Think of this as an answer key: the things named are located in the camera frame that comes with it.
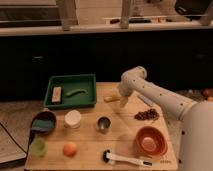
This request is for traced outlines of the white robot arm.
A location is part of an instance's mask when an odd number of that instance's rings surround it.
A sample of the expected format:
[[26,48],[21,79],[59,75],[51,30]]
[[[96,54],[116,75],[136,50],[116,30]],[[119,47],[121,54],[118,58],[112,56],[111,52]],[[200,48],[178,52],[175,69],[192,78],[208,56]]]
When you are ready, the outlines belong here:
[[125,71],[118,91],[125,102],[134,91],[183,122],[179,171],[213,171],[213,102],[197,102],[146,81],[142,66]]

